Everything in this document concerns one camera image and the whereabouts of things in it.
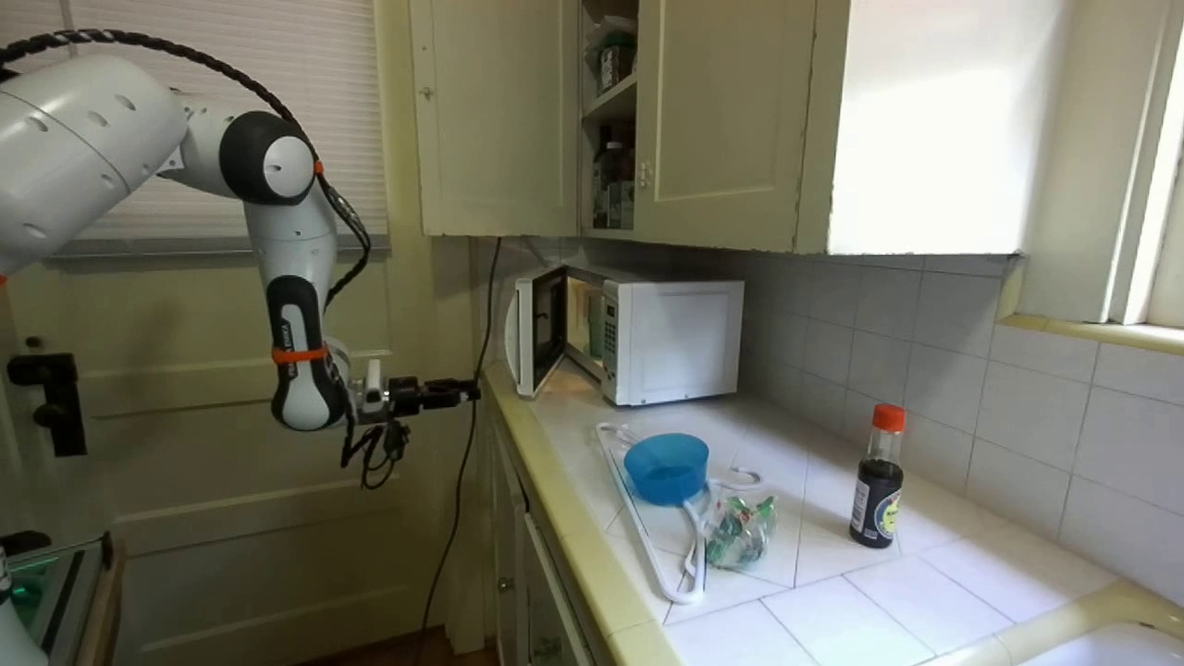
blue cup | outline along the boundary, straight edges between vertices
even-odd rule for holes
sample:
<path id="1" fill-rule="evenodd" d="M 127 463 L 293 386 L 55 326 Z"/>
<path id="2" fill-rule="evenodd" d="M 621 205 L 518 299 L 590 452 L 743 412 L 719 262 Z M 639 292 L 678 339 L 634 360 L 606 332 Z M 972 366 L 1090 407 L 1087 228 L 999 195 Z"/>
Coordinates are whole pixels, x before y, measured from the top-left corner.
<path id="1" fill-rule="evenodd" d="M 624 452 L 624 475 L 639 498 L 680 508 L 705 481 L 705 443 L 689 432 L 657 432 Z"/>

kitchen counter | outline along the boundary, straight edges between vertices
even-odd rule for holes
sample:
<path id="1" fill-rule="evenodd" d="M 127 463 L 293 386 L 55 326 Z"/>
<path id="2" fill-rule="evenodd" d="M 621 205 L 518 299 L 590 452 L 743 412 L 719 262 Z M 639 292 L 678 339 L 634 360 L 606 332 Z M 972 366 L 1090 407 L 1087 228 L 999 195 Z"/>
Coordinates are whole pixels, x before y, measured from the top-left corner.
<path id="1" fill-rule="evenodd" d="M 494 366 L 486 386 L 616 661 L 972 661 L 964 648 L 1126 586 L 922 475 L 907 475 L 894 543 L 853 543 L 853 449 L 758 401 L 613 412 L 572 366 L 551 371 L 536 401 Z M 606 431 L 697 432 L 709 477 L 762 475 L 766 555 L 743 574 L 709 570 L 704 602 L 667 602 L 639 549 L 678 574 L 689 521 L 646 510 L 646 537 L 634 537 Z"/>

soy sauce bottle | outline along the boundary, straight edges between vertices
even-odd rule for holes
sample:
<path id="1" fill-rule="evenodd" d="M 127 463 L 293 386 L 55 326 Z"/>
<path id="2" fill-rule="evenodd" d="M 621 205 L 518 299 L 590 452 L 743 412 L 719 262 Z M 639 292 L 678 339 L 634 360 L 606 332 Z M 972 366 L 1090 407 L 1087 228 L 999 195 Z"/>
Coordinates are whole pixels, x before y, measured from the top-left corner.
<path id="1" fill-rule="evenodd" d="M 888 549 L 898 514 L 898 443 L 907 431 L 907 412 L 894 402 L 875 402 L 874 427 L 859 459 L 852 537 L 867 549 Z"/>

white microwave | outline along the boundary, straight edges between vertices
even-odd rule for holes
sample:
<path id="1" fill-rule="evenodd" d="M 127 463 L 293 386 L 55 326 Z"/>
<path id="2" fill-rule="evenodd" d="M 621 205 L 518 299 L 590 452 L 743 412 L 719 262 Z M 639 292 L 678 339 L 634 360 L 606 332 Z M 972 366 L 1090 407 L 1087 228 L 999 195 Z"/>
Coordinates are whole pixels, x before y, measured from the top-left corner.
<path id="1" fill-rule="evenodd" d="M 735 394 L 743 280 L 646 280 L 551 265 L 515 276 L 502 353 L 518 396 L 566 354 L 613 407 Z"/>

wall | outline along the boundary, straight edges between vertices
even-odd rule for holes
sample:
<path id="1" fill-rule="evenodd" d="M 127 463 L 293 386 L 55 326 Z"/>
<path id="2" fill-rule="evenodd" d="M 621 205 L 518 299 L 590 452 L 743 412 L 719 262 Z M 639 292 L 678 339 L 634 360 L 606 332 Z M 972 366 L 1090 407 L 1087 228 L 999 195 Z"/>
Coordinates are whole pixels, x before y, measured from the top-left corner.
<path id="1" fill-rule="evenodd" d="M 383 4 L 377 29 L 392 257 L 324 326 L 387 373 L 467 376 L 481 289 L 467 239 L 420 237 L 405 0 Z M 275 371 L 253 258 L 33 265 L 6 299 L 2 353 L 24 336 L 74 353 L 88 457 L 50 459 L 24 431 L 35 394 L 17 394 L 12 423 L 0 418 L 0 496 L 22 492 L 0 527 L 33 521 L 59 543 L 121 533 L 117 661 L 301 661 L 419 629 L 467 407 L 405 418 L 403 465 L 382 492 L 357 492 L 357 465 L 336 470 L 341 431 L 297 438 L 266 413 Z M 481 616 L 481 602 L 450 612 L 449 600 L 467 600 L 454 588 L 472 586 L 444 586 L 435 617 Z"/>
<path id="2" fill-rule="evenodd" d="M 726 258 L 751 389 L 842 443 L 898 401 L 911 470 L 1184 602 L 1184 354 L 994 322 L 1009 262 Z"/>

